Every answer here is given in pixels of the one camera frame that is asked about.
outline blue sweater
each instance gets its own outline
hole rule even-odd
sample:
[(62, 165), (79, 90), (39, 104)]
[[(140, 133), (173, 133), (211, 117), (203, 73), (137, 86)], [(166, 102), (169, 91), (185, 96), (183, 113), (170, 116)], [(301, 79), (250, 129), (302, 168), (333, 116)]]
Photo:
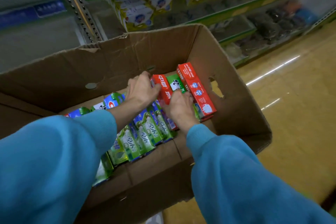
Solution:
[[(0, 222), (72, 223), (113, 144), (113, 115), (36, 120), (0, 140)], [(238, 137), (204, 125), (187, 135), (192, 189), (207, 223), (334, 223), (319, 205), (268, 172)]]

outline tiled floor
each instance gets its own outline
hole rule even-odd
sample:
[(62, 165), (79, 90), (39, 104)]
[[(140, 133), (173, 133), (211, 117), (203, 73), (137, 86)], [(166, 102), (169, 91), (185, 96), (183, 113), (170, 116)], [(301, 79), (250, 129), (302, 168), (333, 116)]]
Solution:
[[(240, 68), (273, 131), (258, 158), (320, 203), (336, 186), (336, 21)], [(205, 223), (196, 201), (163, 212), (165, 224)]]

